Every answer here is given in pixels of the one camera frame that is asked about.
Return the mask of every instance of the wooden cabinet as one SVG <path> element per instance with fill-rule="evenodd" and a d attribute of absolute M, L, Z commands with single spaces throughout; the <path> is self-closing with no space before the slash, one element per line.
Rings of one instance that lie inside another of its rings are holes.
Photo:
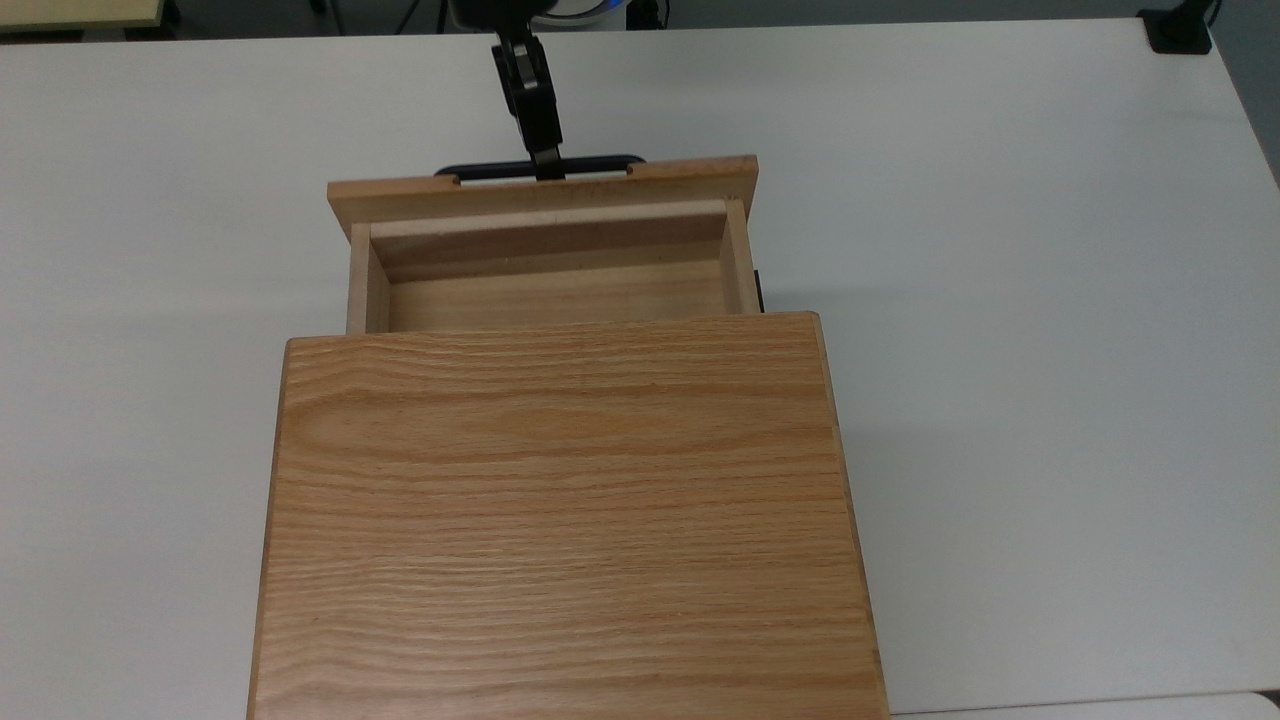
<path fill-rule="evenodd" d="M 754 159 L 696 167 L 332 187 L 251 719 L 888 716 L 818 318 L 755 305 Z"/>

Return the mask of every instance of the wooden box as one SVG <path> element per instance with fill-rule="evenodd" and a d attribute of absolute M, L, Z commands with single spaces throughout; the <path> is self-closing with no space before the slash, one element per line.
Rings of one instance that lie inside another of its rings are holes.
<path fill-rule="evenodd" d="M 332 183 L 351 240 L 347 332 L 759 313 L 755 177 L 748 156 L 554 183 Z"/>
<path fill-rule="evenodd" d="M 332 193 L 250 720 L 887 720 L 818 318 L 748 302 L 754 161 L 689 168 Z"/>

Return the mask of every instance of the wooden top surface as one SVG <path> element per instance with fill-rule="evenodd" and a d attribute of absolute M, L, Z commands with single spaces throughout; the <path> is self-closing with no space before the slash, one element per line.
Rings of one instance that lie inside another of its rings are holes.
<path fill-rule="evenodd" d="M 0 29 L 137 27 L 160 23 L 161 0 L 4 0 Z"/>
<path fill-rule="evenodd" d="M 251 717 L 887 712 L 817 315 L 289 343 Z"/>
<path fill-rule="evenodd" d="M 748 215 L 755 195 L 755 155 L 636 163 L 626 176 L 545 182 L 462 184 L 456 176 L 329 183 L 329 206 L 347 238 L 355 223 L 458 218 L 644 202 L 739 199 Z"/>

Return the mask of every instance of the light wood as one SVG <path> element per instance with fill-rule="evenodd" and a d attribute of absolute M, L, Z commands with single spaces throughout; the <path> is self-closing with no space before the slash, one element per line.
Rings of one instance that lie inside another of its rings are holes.
<path fill-rule="evenodd" d="M 748 156 L 563 182 L 332 183 L 352 242 L 347 332 L 758 313 L 755 174 Z"/>
<path fill-rule="evenodd" d="M 0 0 L 0 29 L 157 26 L 161 5 L 161 0 Z"/>
<path fill-rule="evenodd" d="M 714 258 L 723 200 L 374 223 L 392 282 Z"/>
<path fill-rule="evenodd" d="M 754 155 L 637 163 L 626 176 L 461 184 L 454 176 L 329 183 L 329 205 L 347 237 L 358 223 L 545 211 L 737 197 L 750 213 Z"/>
<path fill-rule="evenodd" d="M 390 329 L 390 282 L 369 240 L 369 224 L 351 232 L 351 283 L 347 293 L 347 334 Z"/>
<path fill-rule="evenodd" d="M 390 328 L 465 331 L 723 315 L 716 260 L 403 282 Z"/>
<path fill-rule="evenodd" d="M 746 240 L 746 209 L 740 200 L 726 202 L 724 232 L 719 245 L 724 278 L 724 310 L 730 314 L 762 313 L 751 246 Z"/>
<path fill-rule="evenodd" d="M 888 717 L 838 438 L 812 314 L 294 340 L 250 717 Z"/>

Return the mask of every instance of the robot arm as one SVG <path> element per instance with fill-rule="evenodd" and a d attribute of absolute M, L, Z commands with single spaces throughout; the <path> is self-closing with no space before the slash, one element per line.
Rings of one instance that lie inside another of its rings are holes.
<path fill-rule="evenodd" d="M 520 124 L 525 150 L 540 181 L 564 177 L 559 154 L 563 137 L 547 55 L 529 23 L 554 4 L 556 0 L 449 0 L 458 24 L 498 33 L 493 59 L 507 110 Z"/>

